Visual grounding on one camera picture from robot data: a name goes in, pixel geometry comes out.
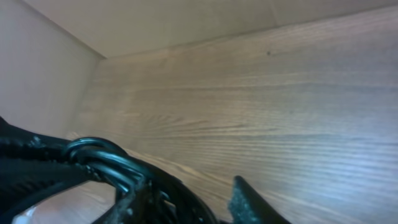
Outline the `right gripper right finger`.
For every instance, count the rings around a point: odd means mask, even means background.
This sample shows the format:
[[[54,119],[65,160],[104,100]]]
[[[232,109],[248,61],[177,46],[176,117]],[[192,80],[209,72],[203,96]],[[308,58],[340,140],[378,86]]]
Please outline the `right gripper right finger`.
[[[239,175],[233,180],[228,210],[233,224],[290,224]]]

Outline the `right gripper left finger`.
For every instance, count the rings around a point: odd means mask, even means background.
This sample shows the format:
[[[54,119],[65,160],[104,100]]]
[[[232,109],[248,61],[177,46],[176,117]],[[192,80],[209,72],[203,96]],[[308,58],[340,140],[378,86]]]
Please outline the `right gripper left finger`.
[[[32,133],[1,119],[1,214],[18,215],[39,202],[96,177],[72,159],[100,138],[74,141]]]

